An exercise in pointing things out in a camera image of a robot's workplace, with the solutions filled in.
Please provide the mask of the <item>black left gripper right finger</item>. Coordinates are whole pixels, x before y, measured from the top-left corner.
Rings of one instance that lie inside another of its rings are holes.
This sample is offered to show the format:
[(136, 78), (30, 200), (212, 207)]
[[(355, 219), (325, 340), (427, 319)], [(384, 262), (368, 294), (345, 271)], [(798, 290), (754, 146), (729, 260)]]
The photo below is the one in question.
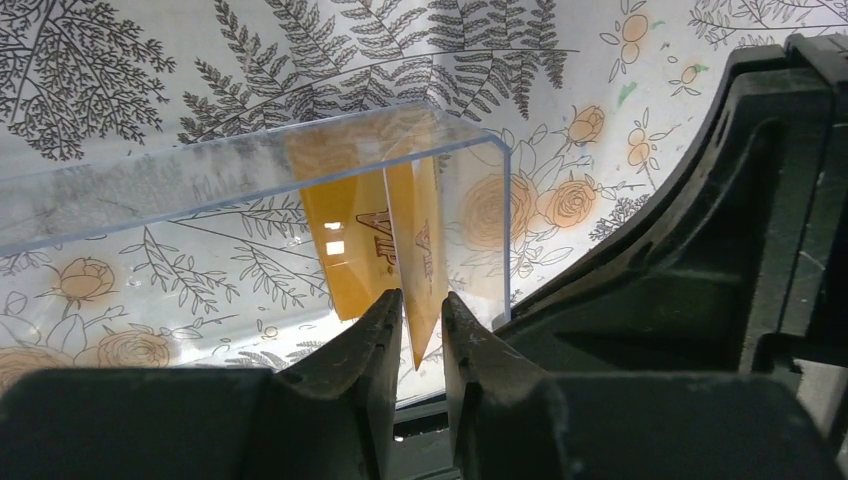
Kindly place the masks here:
[(550, 373), (442, 304), (454, 466), (465, 479), (838, 479), (795, 396), (762, 376)]

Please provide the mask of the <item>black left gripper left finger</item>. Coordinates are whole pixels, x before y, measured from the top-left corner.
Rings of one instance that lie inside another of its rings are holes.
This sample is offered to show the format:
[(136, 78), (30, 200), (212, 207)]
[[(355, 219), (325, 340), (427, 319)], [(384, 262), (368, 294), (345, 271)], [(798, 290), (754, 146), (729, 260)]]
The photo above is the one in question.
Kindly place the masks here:
[(51, 369), (1, 400), (5, 479), (382, 479), (402, 295), (279, 372)]

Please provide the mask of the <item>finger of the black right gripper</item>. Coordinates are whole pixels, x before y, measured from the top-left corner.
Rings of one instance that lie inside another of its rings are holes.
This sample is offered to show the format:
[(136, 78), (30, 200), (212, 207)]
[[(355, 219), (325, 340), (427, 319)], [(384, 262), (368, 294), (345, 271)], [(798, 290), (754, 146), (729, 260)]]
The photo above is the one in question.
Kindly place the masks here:
[(785, 386), (801, 354), (846, 357), (846, 317), (847, 38), (793, 34), (731, 54), (668, 182), (499, 336), (550, 373)]

